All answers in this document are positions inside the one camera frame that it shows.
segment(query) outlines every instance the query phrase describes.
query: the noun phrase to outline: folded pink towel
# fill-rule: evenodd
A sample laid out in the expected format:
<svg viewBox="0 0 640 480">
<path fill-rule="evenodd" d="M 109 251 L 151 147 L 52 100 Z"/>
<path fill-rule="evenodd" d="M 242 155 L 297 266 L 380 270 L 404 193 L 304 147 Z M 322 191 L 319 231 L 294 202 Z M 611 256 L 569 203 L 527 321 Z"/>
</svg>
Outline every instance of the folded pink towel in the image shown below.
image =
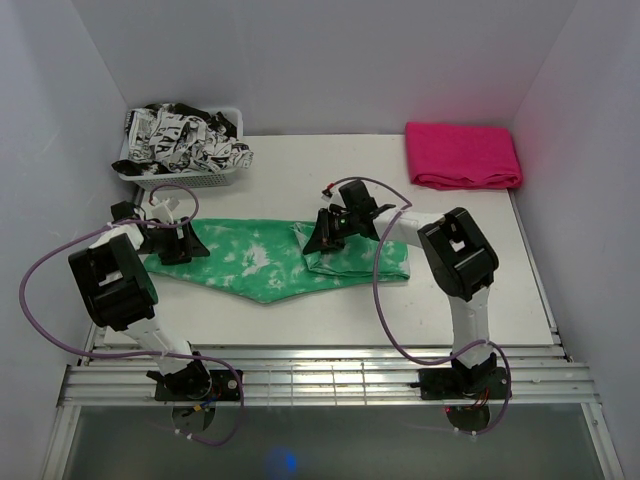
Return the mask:
<svg viewBox="0 0 640 480">
<path fill-rule="evenodd" d="M 438 190 L 508 188 L 522 184 L 506 128 L 409 122 L 411 183 Z"/>
</svg>

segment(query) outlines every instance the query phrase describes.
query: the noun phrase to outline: black and white patterned cloth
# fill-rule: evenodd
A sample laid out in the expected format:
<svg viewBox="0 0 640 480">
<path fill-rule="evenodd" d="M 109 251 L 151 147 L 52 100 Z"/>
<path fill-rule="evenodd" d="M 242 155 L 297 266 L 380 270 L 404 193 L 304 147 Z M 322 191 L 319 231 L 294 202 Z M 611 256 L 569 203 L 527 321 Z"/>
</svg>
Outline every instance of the black and white patterned cloth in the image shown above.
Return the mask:
<svg viewBox="0 0 640 480">
<path fill-rule="evenodd" d="M 239 142 L 236 125 L 182 103 L 147 105 L 127 113 L 128 158 L 112 167 L 125 175 L 218 173 L 249 168 L 253 152 Z"/>
</svg>

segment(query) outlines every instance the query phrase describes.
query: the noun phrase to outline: white basket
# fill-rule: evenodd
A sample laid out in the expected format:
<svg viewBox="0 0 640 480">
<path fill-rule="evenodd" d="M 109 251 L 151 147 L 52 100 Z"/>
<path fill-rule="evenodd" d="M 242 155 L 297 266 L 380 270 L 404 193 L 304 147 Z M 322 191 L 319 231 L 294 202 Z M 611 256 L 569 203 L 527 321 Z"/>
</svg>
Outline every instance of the white basket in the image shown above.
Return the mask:
<svg viewBox="0 0 640 480">
<path fill-rule="evenodd" d="M 232 107 L 213 107 L 213 108 L 200 108 L 209 113 L 222 112 L 222 114 L 233 123 L 238 129 L 238 141 L 242 140 L 243 127 L 242 127 L 242 114 L 240 110 Z M 129 143 L 127 142 L 127 136 L 125 135 L 124 142 L 122 144 L 122 151 L 120 152 L 120 158 L 129 158 Z M 199 187 L 222 187 L 225 185 L 231 185 L 236 177 L 236 168 L 227 168 L 219 173 L 205 173 L 205 172 L 189 172 L 189 173 L 168 173 L 165 175 L 140 175 L 137 177 L 131 177 L 119 173 L 118 176 L 125 182 L 134 182 L 140 188 L 145 190 L 151 190 L 153 187 L 162 185 L 164 183 L 173 183 L 176 185 L 182 185 L 189 188 Z"/>
</svg>

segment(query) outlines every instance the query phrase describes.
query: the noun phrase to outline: green cloth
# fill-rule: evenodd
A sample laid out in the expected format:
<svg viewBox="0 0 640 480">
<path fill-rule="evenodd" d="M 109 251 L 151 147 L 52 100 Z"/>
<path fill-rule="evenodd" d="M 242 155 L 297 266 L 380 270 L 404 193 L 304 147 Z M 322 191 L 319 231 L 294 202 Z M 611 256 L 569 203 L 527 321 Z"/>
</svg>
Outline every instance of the green cloth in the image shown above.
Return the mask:
<svg viewBox="0 0 640 480">
<path fill-rule="evenodd" d="M 192 225 L 211 256 L 171 266 L 149 255 L 145 268 L 260 303 L 373 279 L 378 242 L 360 236 L 347 238 L 339 252 L 304 256 L 302 246 L 313 232 L 313 223 L 205 218 L 193 220 Z M 383 282 L 409 278 L 406 245 L 385 243 L 379 278 Z"/>
</svg>

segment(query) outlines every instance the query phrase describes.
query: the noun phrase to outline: blue light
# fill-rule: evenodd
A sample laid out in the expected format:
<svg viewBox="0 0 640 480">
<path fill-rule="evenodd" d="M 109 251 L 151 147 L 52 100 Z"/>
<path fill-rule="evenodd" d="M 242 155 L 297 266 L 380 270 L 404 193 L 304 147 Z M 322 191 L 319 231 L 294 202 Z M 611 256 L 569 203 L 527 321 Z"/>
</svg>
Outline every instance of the blue light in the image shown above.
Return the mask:
<svg viewBox="0 0 640 480">
<path fill-rule="evenodd" d="M 298 461 L 296 460 L 295 455 L 293 453 L 287 452 L 284 458 L 285 458 L 285 461 L 287 462 L 287 468 L 289 469 L 289 471 L 295 472 L 296 466 L 298 464 Z"/>
<path fill-rule="evenodd" d="M 265 457 L 267 477 L 270 480 L 289 480 L 294 478 L 298 468 L 295 454 L 284 447 L 273 448 Z"/>
</svg>

